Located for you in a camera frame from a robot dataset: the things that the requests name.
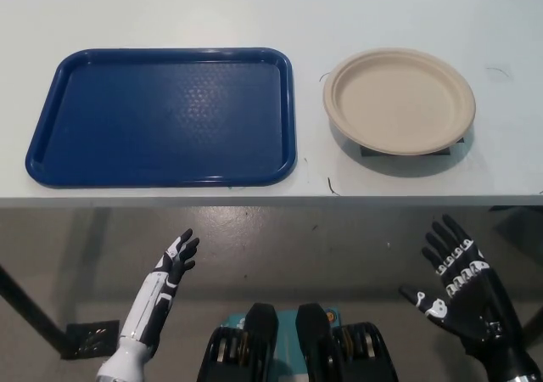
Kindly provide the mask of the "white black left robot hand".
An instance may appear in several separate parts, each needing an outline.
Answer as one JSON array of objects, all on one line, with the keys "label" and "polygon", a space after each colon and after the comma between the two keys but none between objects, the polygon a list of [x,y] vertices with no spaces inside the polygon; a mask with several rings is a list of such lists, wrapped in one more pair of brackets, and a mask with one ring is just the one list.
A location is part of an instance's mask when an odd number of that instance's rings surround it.
[{"label": "white black left robot hand", "polygon": [[191,228],[177,237],[144,279],[133,301],[120,337],[143,344],[150,357],[158,349],[182,276],[195,265],[198,245],[199,239]]}]

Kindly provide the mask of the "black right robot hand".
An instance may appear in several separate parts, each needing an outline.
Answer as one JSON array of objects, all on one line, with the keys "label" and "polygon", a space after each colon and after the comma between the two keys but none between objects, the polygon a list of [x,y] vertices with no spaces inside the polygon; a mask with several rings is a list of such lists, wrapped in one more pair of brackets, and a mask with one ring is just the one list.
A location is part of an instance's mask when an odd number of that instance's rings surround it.
[{"label": "black right robot hand", "polygon": [[445,297],[410,285],[400,294],[431,323],[460,338],[469,355],[524,350],[523,331],[503,283],[474,239],[449,215],[432,222],[422,249]]}]

